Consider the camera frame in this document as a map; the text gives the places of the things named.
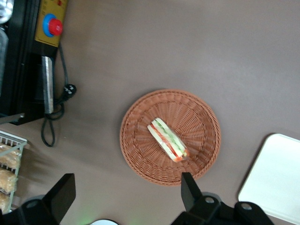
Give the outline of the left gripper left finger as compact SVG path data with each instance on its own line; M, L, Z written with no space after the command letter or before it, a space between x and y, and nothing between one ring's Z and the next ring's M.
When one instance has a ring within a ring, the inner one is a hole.
M42 197L34 197L10 213L0 215L2 225L59 225L75 200L75 175L64 174Z

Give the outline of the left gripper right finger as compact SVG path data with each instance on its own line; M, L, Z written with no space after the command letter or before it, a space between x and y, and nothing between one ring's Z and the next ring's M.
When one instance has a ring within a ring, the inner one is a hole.
M181 198L185 211L173 225L272 225L260 206L252 202L236 202L229 207L213 195L201 192L189 172L181 174Z

